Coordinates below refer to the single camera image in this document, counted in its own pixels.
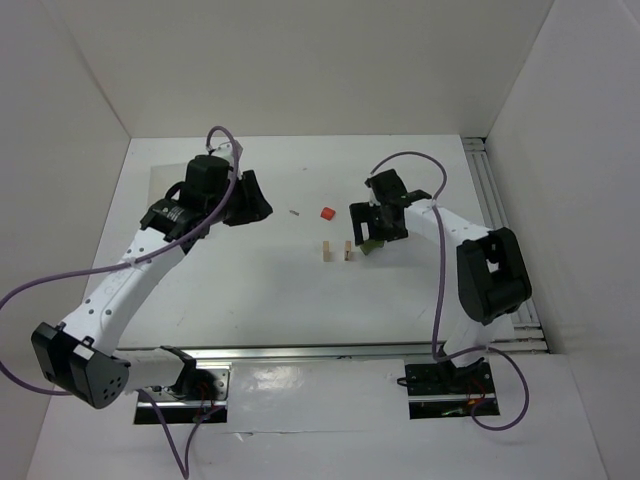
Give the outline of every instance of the cable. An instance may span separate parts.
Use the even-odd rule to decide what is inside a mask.
[[[527,380],[524,374],[522,373],[522,370],[520,370],[520,367],[518,367],[516,362],[514,362],[513,359],[502,350],[499,350],[495,347],[491,347],[489,345],[487,345],[486,347],[477,346],[477,347],[465,348],[463,350],[460,350],[459,352],[455,352],[449,355],[440,355],[438,353],[438,334],[440,333],[440,321],[442,320],[442,307],[444,305],[444,295],[445,295],[445,285],[446,285],[446,275],[447,275],[447,251],[445,246],[446,238],[445,238],[444,222],[442,221],[442,216],[440,215],[440,211],[438,210],[437,200],[440,194],[442,193],[442,191],[444,190],[444,187],[447,185],[448,176],[447,176],[447,171],[445,170],[442,163],[440,163],[438,160],[436,160],[432,156],[427,155],[426,153],[415,152],[415,151],[398,152],[388,156],[387,158],[383,159],[380,163],[378,163],[373,168],[373,170],[371,170],[370,175],[373,175],[382,165],[387,163],[389,160],[392,160],[394,158],[397,158],[403,155],[416,155],[418,157],[425,158],[426,160],[429,160],[431,163],[435,164],[440,169],[440,172],[442,173],[442,183],[440,184],[440,187],[438,188],[436,193],[433,195],[433,205],[432,205],[433,214],[435,215],[436,222],[438,223],[438,238],[440,243],[440,269],[439,269],[440,272],[439,272],[439,282],[438,282],[438,299],[436,301],[436,312],[433,319],[433,331],[431,334],[431,356],[433,357],[436,363],[446,362],[449,360],[453,360],[454,358],[461,357],[462,355],[466,355],[468,353],[480,352],[480,351],[497,353],[498,355],[505,358],[511,364],[513,369],[516,371],[516,373],[518,374],[518,377],[520,378],[520,381],[522,382],[522,387],[524,389],[524,405],[522,407],[522,410],[520,411],[518,416],[515,418],[515,420],[507,423],[506,425],[500,425],[497,427],[486,425],[480,422],[475,415],[476,410],[480,405],[483,405],[485,402],[490,401],[489,399],[486,399],[484,401],[476,403],[473,406],[473,408],[471,409],[471,418],[478,426],[484,428],[485,430],[491,430],[494,432],[509,430],[510,428],[515,427],[518,423],[520,423],[522,419],[525,417],[525,415],[527,414],[527,411],[529,410],[529,401],[530,401],[529,384],[527,383]]]
[[[164,246],[162,248],[159,248],[158,250],[155,250],[155,251],[153,251],[153,252],[151,252],[151,253],[149,253],[147,255],[143,255],[141,257],[137,257],[133,261],[133,264],[146,262],[147,260],[155,258],[158,255],[162,255],[163,253],[166,253],[169,250],[177,248],[180,245],[184,244],[185,242],[188,242],[189,240],[192,240],[193,238],[197,237],[200,234],[200,232],[202,232],[202,230],[204,228],[206,228],[211,223],[213,223],[213,221],[216,219],[216,217],[220,214],[220,212],[226,206],[227,202],[229,201],[229,198],[231,197],[231,194],[233,193],[233,189],[235,187],[236,181],[238,180],[238,167],[239,167],[239,164],[240,164],[240,149],[238,148],[238,142],[233,137],[231,132],[229,130],[227,130],[226,128],[218,125],[218,126],[213,127],[211,130],[209,130],[209,134],[207,135],[206,146],[207,146],[207,150],[209,152],[212,151],[211,138],[213,137],[213,134],[216,133],[216,132],[222,132],[227,137],[227,139],[229,140],[229,143],[231,143],[232,155],[233,155],[233,169],[231,171],[231,177],[229,179],[229,186],[227,187],[227,190],[225,191],[222,199],[220,200],[220,203],[218,203],[218,206],[216,206],[216,208],[213,210],[213,212],[211,212],[202,221],[202,223],[200,225],[198,225],[196,228],[194,228],[191,232],[187,233],[186,235],[183,235],[182,237],[180,237],[177,240],[169,243],[168,245],[166,245],[166,246]],[[77,270],[77,271],[74,271],[74,272],[59,273],[59,274],[56,274],[56,275],[50,275],[50,276],[38,278],[36,280],[32,280],[30,282],[25,283],[24,285],[20,285],[19,287],[14,288],[9,293],[7,293],[2,298],[2,300],[0,300],[0,311],[9,302],[9,300],[11,300],[13,297],[18,295],[19,293],[24,292],[25,290],[28,290],[28,289],[30,289],[32,287],[35,287],[35,286],[38,286],[38,285],[42,285],[44,283],[54,282],[56,280],[64,280],[64,279],[67,279],[67,278],[84,277],[84,276],[89,276],[89,275],[96,275],[96,274],[99,274],[99,273],[116,272],[118,270],[124,270],[125,268],[130,268],[131,266],[132,266],[131,263],[119,263],[119,264],[116,264],[116,265],[109,265],[109,266],[106,266],[106,267],[91,268],[91,269],[87,269],[87,270]],[[35,385],[31,385],[31,384],[27,383],[24,380],[21,380],[20,378],[18,378],[13,372],[11,372],[7,368],[7,366],[4,363],[2,363],[2,361],[0,361],[0,372],[3,373],[9,380],[11,380],[16,385],[18,385],[18,386],[20,386],[22,388],[25,388],[25,389],[27,389],[27,390],[29,390],[31,392],[34,392],[34,393],[39,393],[41,395],[52,395],[52,396],[56,396],[56,397],[70,395],[70,393],[68,393],[68,392],[60,392],[60,391],[55,391],[55,390],[46,390],[44,388],[36,387]]]
[[[182,460],[180,459],[180,454],[178,453],[178,449],[176,448],[176,444],[173,441],[173,437],[171,436],[171,431],[169,430],[169,426],[167,425],[167,421],[165,420],[164,415],[162,414],[162,410],[160,410],[160,407],[158,406],[156,401],[147,392],[145,392],[142,389],[138,390],[137,392],[140,394],[142,398],[144,398],[147,402],[151,404],[153,411],[156,413],[156,416],[158,417],[158,421],[162,425],[164,434],[167,436],[169,447],[171,448],[171,452],[173,453],[173,458],[175,458],[176,463],[178,464],[178,468],[180,469],[182,478],[187,480],[189,478],[189,449],[191,447],[191,441],[193,440],[193,437],[196,434],[196,431],[198,430],[202,422],[208,420],[211,417],[211,415],[216,413],[222,407],[210,410],[208,413],[198,417],[198,419],[196,420],[196,424],[193,426],[193,429],[191,430],[191,433],[189,433],[189,437],[187,438],[187,445],[184,447],[184,463],[182,463]]]

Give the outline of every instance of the white wall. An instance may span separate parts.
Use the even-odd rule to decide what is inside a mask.
[[[129,137],[37,0],[0,2],[0,293],[89,267]],[[86,279],[39,287],[0,315],[0,358],[45,385],[29,336],[81,299]],[[0,469],[24,478],[48,398],[0,378]]]
[[[486,136],[552,3],[46,1],[133,137]]]
[[[556,0],[488,140],[612,480],[640,449],[640,1]]]

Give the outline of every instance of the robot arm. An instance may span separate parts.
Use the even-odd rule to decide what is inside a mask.
[[[57,326],[41,323],[33,332],[31,342],[49,381],[95,408],[111,404],[123,391],[167,386],[182,396],[200,382],[210,383],[208,372],[198,370],[195,359],[176,348],[126,352],[116,348],[155,286],[209,233],[209,225],[179,247],[144,262],[134,260],[188,234],[213,212],[229,184],[231,149],[231,144],[224,144],[191,160],[185,181],[171,187],[141,220],[141,229],[121,259],[131,266],[108,274]],[[272,211],[254,172],[246,171],[213,223],[244,225],[263,220]]]
[[[355,243],[365,254],[385,241],[406,238],[409,232],[436,244],[440,242],[429,194],[421,190],[407,192],[395,170],[381,172],[365,184],[371,189],[370,201],[349,207]],[[447,249],[456,250],[458,298],[466,313],[443,346],[447,355],[493,341],[500,317],[515,312],[531,296],[531,284],[511,230],[492,231],[442,207],[438,212]],[[367,225],[368,239],[363,237],[363,224]],[[465,368],[480,356],[481,352],[469,353],[452,362],[456,368]]]

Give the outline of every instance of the purple cable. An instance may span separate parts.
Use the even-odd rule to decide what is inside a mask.
[[[180,454],[178,453],[178,449],[176,448],[176,444],[173,441],[173,437],[171,436],[171,431],[169,430],[167,421],[165,420],[164,415],[162,414],[162,410],[160,410],[160,407],[158,406],[156,401],[153,398],[151,398],[151,396],[147,392],[145,392],[142,389],[138,390],[137,392],[140,394],[141,397],[143,397],[146,401],[148,401],[151,404],[153,411],[156,413],[156,416],[158,417],[158,420],[162,425],[164,434],[167,436],[169,447],[171,448],[171,452],[173,453],[173,458],[175,458],[176,463],[178,464],[178,468],[180,469],[182,478],[187,480],[189,478],[189,449],[191,447],[191,441],[193,440],[193,437],[196,434],[198,427],[202,425],[202,422],[204,422],[205,420],[208,420],[211,417],[211,415],[216,413],[222,407],[215,408],[209,411],[208,413],[206,413],[205,415],[198,417],[196,424],[191,429],[191,433],[189,433],[189,437],[187,438],[187,445],[184,448],[184,464],[183,464],[182,460],[180,459]]]
[[[414,151],[398,152],[385,158],[380,163],[378,163],[373,168],[373,170],[371,170],[370,175],[373,175],[382,165],[387,163],[389,160],[392,160],[396,157],[400,157],[402,155],[416,155],[418,157],[425,158],[430,162],[434,163],[442,173],[442,183],[440,184],[440,187],[438,188],[436,193],[433,195],[434,203],[432,207],[433,214],[435,215],[436,222],[438,223],[438,237],[440,242],[440,273],[439,273],[440,281],[438,284],[438,299],[436,301],[436,312],[433,319],[433,332],[431,334],[431,356],[433,357],[436,363],[446,362],[449,360],[453,360],[454,358],[460,357],[462,355],[466,355],[472,352],[479,352],[479,351],[489,351],[489,352],[497,353],[498,355],[505,358],[518,374],[518,377],[522,382],[522,387],[524,388],[524,405],[522,407],[522,410],[520,411],[518,416],[515,418],[515,420],[507,423],[506,425],[500,425],[497,427],[486,425],[478,420],[478,418],[476,417],[476,410],[479,406],[490,401],[490,399],[487,399],[483,402],[476,403],[471,408],[471,418],[473,419],[474,422],[476,422],[476,424],[478,424],[480,427],[484,428],[485,430],[491,430],[494,432],[509,430],[510,428],[515,427],[518,423],[520,423],[522,419],[525,417],[525,415],[527,414],[527,411],[529,410],[529,401],[530,401],[529,385],[527,383],[527,379],[525,378],[524,374],[522,373],[522,370],[520,370],[520,367],[518,367],[516,362],[514,362],[513,359],[502,350],[499,350],[491,346],[486,346],[486,347],[478,346],[478,347],[465,348],[463,350],[460,350],[459,352],[455,352],[450,355],[440,355],[438,353],[438,334],[440,333],[440,321],[442,319],[442,307],[444,305],[446,274],[447,274],[447,251],[445,246],[446,238],[445,238],[444,222],[442,221],[442,216],[440,215],[436,201],[438,200],[438,197],[444,190],[444,187],[447,185],[448,177],[447,177],[447,172],[444,166],[442,165],[442,163],[440,163],[438,160],[436,160],[430,155],[427,155],[421,152],[414,152]]]
[[[180,245],[182,245],[185,242],[188,242],[189,240],[193,239],[194,237],[196,237],[198,234],[200,234],[200,232],[206,228],[208,225],[210,225],[211,223],[213,223],[213,221],[216,219],[216,217],[220,214],[220,212],[222,211],[222,209],[226,206],[227,202],[229,201],[229,198],[231,197],[231,194],[233,193],[233,188],[235,187],[236,181],[238,180],[238,168],[239,168],[239,164],[240,164],[240,149],[238,148],[238,142],[236,141],[236,139],[233,137],[233,135],[231,134],[231,132],[229,130],[227,130],[224,127],[221,126],[215,126],[213,127],[211,130],[209,130],[209,134],[207,135],[207,150],[209,152],[211,152],[211,138],[213,137],[213,134],[216,132],[222,132],[228,139],[229,142],[231,143],[231,147],[232,147],[232,154],[233,154],[233,170],[231,171],[231,178],[229,179],[229,186],[227,187],[226,192],[224,193],[222,199],[220,200],[220,203],[218,204],[218,206],[213,210],[213,212],[211,212],[203,221],[200,225],[198,225],[196,228],[194,228],[191,232],[187,233],[186,235],[180,237],[179,239],[177,239],[174,242],[169,243],[168,245],[159,248],[158,250],[155,250],[147,255],[144,255],[142,257],[138,257],[135,259],[134,263],[142,263],[142,262],[146,262],[147,260],[150,260],[154,257],[157,257],[158,255],[162,255],[165,252],[168,252],[169,250],[172,250]],[[2,300],[0,300],[0,311],[2,310],[2,308],[4,308],[4,306],[9,302],[9,300],[11,300],[13,297],[15,297],[17,294],[28,290],[32,287],[38,286],[38,285],[42,285],[43,283],[49,283],[49,282],[55,282],[56,280],[64,280],[66,278],[74,278],[74,277],[84,277],[84,276],[89,276],[89,275],[96,275],[98,273],[110,273],[110,272],[115,272],[118,270],[124,270],[125,268],[130,268],[131,264],[129,263],[119,263],[116,265],[109,265],[107,267],[99,267],[99,268],[92,268],[92,269],[88,269],[88,270],[77,270],[75,272],[67,272],[67,273],[59,273],[57,275],[50,275],[47,277],[42,277],[42,278],[38,278],[36,280],[32,280],[28,283],[25,283],[24,285],[20,285],[19,287],[14,288],[13,290],[11,290],[8,294],[6,294]],[[70,395],[70,393],[68,392],[62,392],[62,391],[56,391],[56,390],[46,390],[44,388],[40,388],[40,387],[36,387],[35,385],[30,385],[29,383],[25,382],[24,380],[21,380],[20,378],[18,378],[15,374],[13,374],[4,363],[2,363],[2,361],[0,361],[0,372],[3,373],[9,380],[11,380],[13,383],[15,383],[16,385],[25,388],[31,392],[34,393],[40,393],[42,395],[52,395],[52,396],[67,396]]]

